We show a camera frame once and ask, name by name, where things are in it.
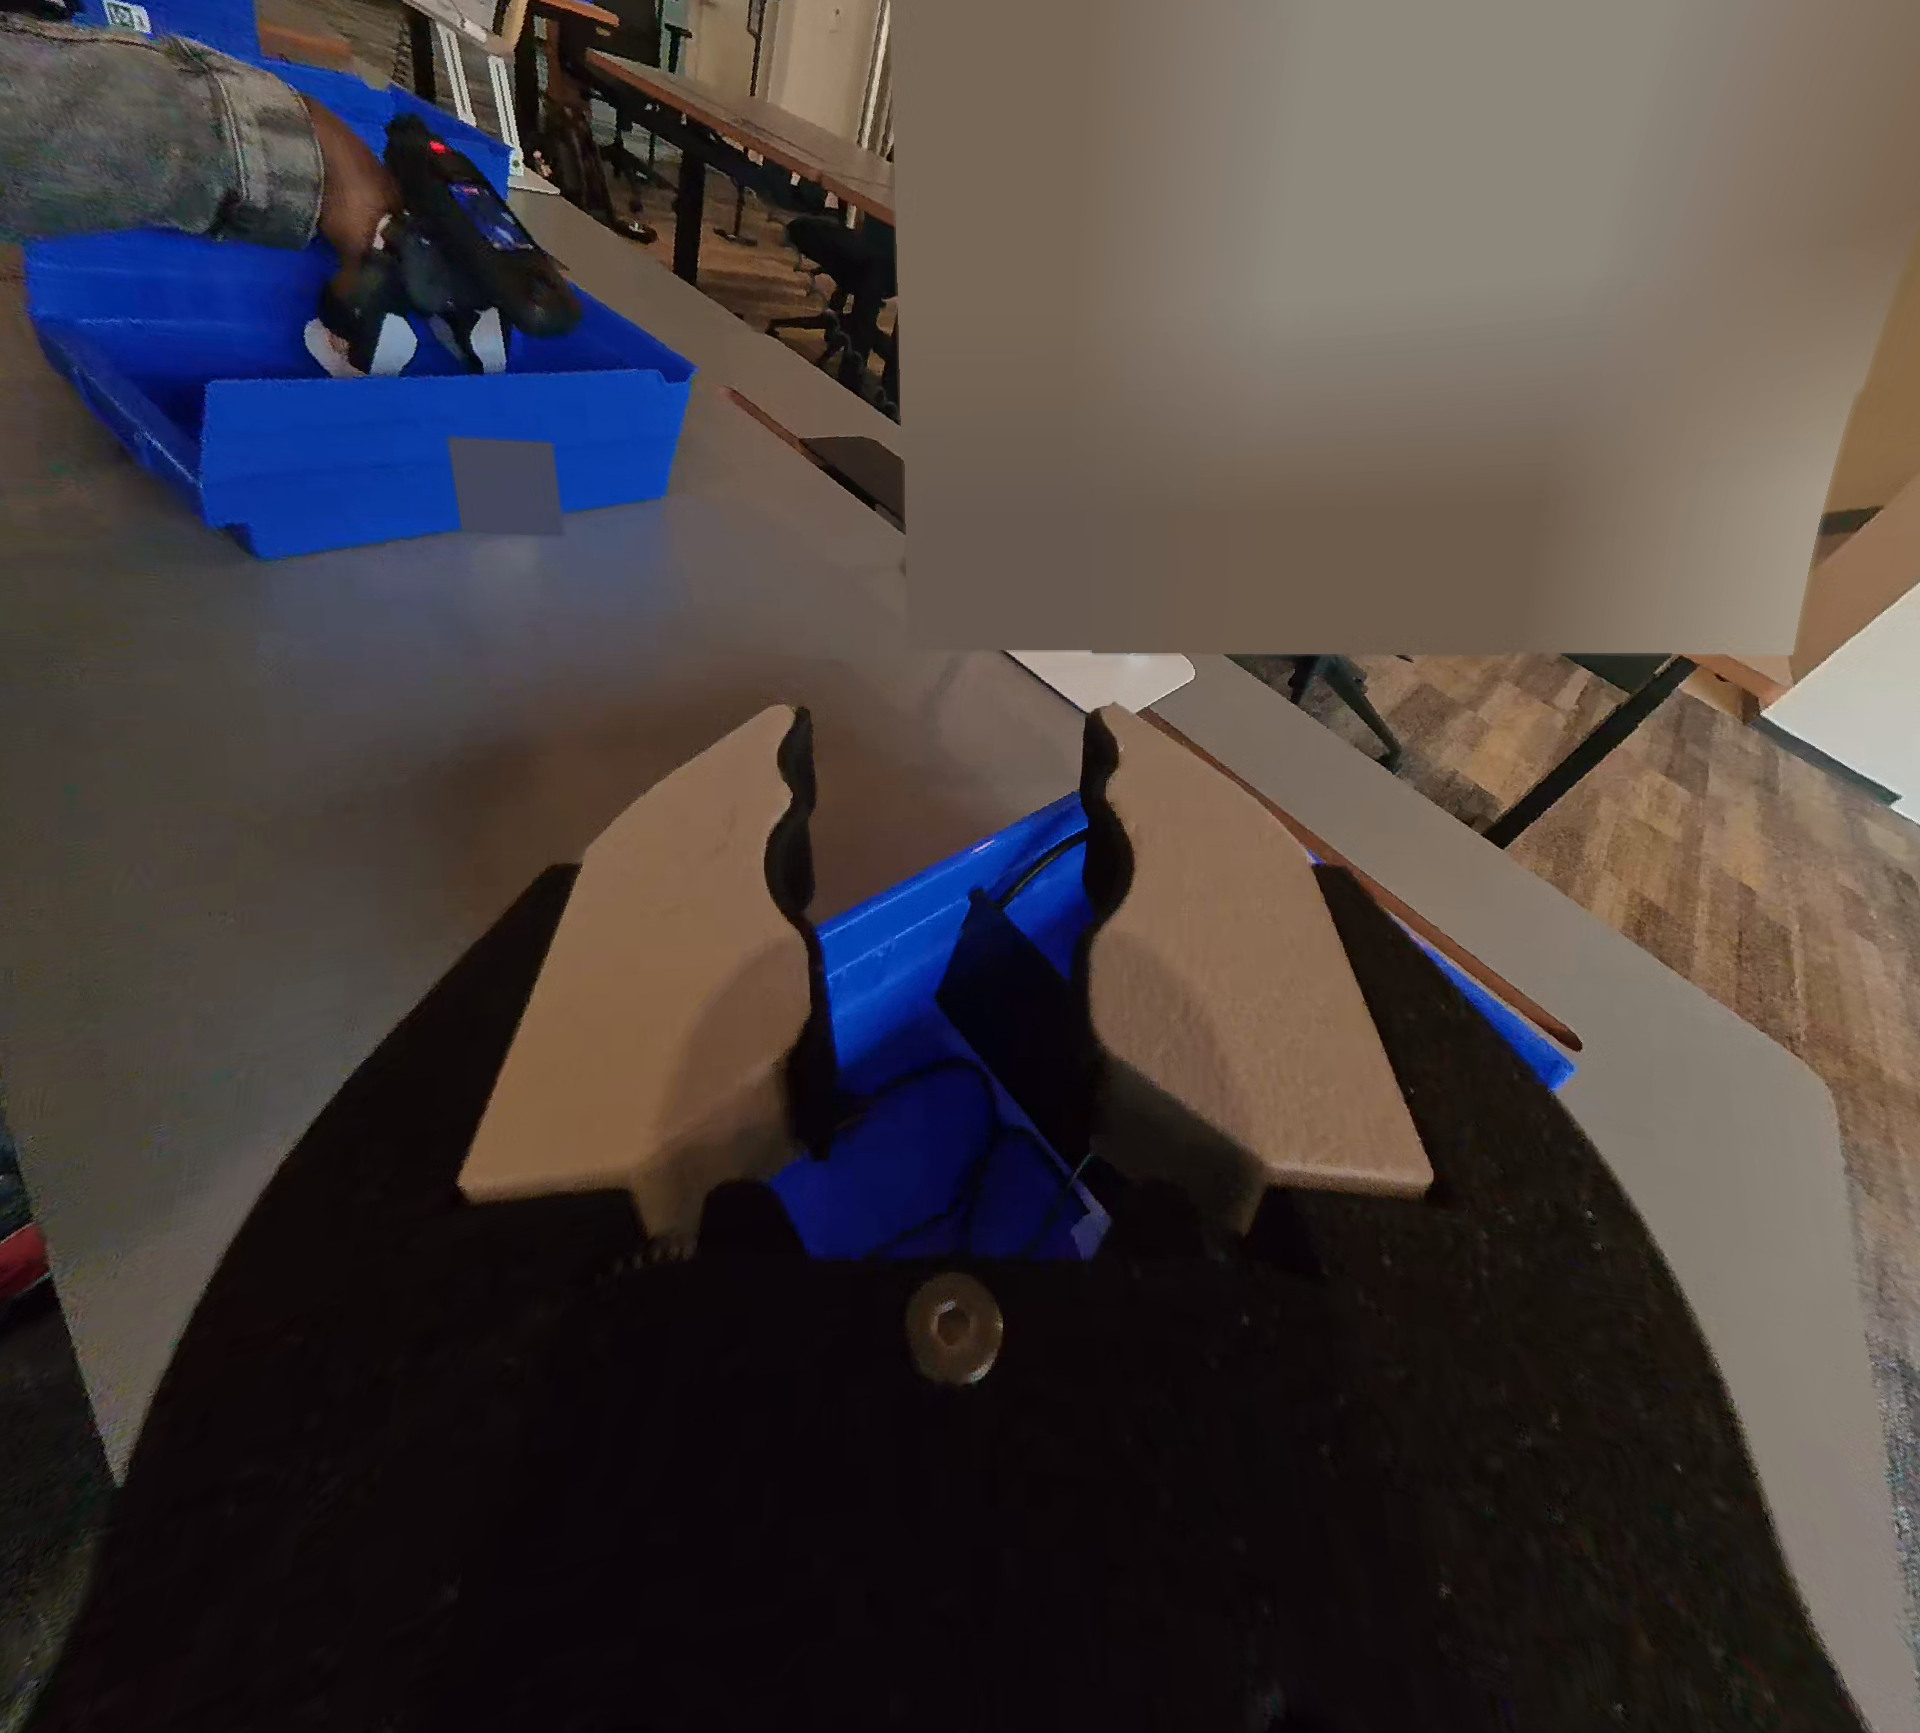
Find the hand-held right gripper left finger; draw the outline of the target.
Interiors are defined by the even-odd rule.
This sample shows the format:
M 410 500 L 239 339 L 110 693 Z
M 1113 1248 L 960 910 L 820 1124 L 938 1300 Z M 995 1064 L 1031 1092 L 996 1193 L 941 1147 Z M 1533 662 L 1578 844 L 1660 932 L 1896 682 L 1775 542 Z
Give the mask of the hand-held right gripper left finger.
M 649 1240 L 690 1246 L 710 1193 L 831 1151 L 817 801 L 812 716 L 770 707 L 588 844 L 459 1171 L 466 1200 L 620 1193 Z

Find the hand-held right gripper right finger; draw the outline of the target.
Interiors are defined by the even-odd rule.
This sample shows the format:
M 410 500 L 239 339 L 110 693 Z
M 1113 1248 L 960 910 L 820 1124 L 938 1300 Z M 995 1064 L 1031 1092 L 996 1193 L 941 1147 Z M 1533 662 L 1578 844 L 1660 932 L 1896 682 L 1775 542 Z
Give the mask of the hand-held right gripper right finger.
M 1230 1231 L 1268 1188 L 1424 1199 L 1429 1151 L 1319 871 L 1146 718 L 1087 718 L 1088 1141 Z

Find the person's left forearm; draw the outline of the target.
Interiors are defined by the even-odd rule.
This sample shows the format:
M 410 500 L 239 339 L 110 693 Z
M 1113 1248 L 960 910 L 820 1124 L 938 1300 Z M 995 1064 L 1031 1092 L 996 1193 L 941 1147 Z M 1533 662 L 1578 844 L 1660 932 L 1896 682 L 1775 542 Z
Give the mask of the person's left forearm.
M 303 249 L 326 163 L 303 96 L 196 41 L 3 21 L 3 237 L 184 232 Z

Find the person's left hand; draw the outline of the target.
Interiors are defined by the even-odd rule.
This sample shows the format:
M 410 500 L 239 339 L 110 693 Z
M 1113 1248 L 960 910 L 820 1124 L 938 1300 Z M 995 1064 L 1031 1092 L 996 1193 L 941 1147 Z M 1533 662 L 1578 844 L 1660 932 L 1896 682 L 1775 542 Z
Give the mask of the person's left hand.
M 332 288 L 347 290 L 386 220 L 403 208 L 394 176 L 323 102 L 305 96 L 323 172 L 316 231 L 339 256 Z

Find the black rectangular desk panel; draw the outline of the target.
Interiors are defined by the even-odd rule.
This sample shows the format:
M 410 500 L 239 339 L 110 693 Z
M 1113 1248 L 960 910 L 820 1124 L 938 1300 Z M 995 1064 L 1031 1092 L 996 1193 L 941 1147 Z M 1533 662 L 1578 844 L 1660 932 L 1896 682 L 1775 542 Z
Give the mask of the black rectangular desk panel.
M 802 449 L 844 490 L 905 531 L 905 465 L 896 450 L 868 434 L 812 434 Z

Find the black desk leg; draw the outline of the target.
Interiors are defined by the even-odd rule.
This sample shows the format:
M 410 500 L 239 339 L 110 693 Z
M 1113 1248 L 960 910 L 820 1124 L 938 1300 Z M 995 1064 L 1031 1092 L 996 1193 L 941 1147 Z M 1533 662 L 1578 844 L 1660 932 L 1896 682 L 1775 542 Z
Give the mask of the black desk leg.
M 1624 745 L 1704 662 L 1691 656 L 1569 656 L 1589 674 L 1620 691 L 1620 704 L 1570 747 L 1518 801 L 1480 829 L 1480 837 L 1509 849 L 1565 801 L 1620 745 Z

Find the person's red shoe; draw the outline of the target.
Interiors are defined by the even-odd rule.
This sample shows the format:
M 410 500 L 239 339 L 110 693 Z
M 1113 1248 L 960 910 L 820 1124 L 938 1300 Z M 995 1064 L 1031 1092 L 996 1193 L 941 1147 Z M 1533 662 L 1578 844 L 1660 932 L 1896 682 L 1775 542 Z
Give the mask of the person's red shoe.
M 13 1137 L 3 1131 L 3 1321 L 47 1286 L 50 1264 Z

